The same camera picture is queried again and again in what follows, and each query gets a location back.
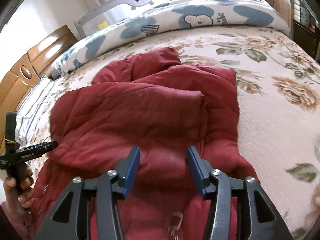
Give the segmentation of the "left hand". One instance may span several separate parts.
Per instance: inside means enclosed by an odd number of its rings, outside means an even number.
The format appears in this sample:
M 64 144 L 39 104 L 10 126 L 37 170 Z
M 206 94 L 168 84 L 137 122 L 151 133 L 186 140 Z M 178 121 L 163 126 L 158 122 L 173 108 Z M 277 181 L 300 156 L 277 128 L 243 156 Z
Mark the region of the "left hand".
M 34 183 L 32 175 L 32 170 L 27 169 L 27 177 L 20 183 L 23 190 L 21 194 L 17 193 L 15 178 L 8 176 L 4 180 L 5 207 L 14 222 L 24 223 L 29 220 L 28 210 L 34 201 L 34 189 L 31 187 Z

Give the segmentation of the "pink sleeve forearm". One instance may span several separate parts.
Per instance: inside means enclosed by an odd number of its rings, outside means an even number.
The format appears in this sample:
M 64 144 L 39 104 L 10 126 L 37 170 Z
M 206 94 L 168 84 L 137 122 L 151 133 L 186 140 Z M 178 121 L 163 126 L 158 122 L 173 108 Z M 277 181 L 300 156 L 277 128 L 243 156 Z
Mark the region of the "pink sleeve forearm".
M 7 209 L 6 202 L 1 203 L 1 207 L 9 219 L 10 223 L 17 231 L 22 239 L 30 239 L 31 237 L 31 215 L 30 212 L 13 214 Z

